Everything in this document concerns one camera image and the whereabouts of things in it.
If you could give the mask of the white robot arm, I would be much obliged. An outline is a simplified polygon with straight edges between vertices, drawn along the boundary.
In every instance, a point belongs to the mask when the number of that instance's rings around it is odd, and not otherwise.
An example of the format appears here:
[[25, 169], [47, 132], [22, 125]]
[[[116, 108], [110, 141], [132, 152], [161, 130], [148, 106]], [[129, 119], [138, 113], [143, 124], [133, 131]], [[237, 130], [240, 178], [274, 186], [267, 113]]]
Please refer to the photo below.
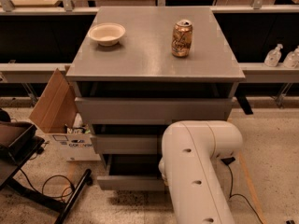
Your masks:
[[179, 121], [166, 128], [159, 170], [177, 224], [235, 224], [212, 161], [233, 157], [242, 145], [241, 132], [227, 121]]

